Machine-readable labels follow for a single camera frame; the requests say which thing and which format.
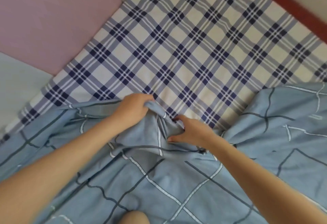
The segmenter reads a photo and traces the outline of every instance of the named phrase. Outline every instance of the pink panel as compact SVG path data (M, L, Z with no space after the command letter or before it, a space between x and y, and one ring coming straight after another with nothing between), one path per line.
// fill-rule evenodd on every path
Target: pink panel
M0 51L57 74L121 0L0 0Z

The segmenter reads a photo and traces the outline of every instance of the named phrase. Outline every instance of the plaid pattern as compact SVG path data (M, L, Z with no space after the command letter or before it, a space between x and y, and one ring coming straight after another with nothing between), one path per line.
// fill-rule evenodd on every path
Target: plaid pattern
M272 0L126 0L6 132L53 105L132 92L227 129L261 89L327 82L326 54Z

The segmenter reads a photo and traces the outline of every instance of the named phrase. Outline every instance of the person's left arm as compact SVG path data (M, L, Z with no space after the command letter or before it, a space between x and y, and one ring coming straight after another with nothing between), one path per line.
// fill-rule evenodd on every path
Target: person's left arm
M132 94L107 117L70 143L0 183L1 223L31 223L71 178L110 139L137 124L152 95Z

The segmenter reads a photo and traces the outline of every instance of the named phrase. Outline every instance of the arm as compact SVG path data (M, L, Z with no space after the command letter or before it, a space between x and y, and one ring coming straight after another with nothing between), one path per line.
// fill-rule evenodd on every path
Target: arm
M210 150L242 187L270 224L327 223L327 215L278 177L215 135L212 129L195 119L177 117L185 132L169 142L187 142Z
M145 116L144 103L152 100L145 94L125 97L113 115L1 182L1 223L31 223L96 152Z

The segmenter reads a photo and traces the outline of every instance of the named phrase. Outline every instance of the forearm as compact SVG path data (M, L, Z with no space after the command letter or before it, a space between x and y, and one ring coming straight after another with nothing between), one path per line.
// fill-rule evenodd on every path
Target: forearm
M107 118L0 184L2 223L30 223L97 151L120 132Z
M270 224L327 223L321 210L223 138L211 136L208 144Z

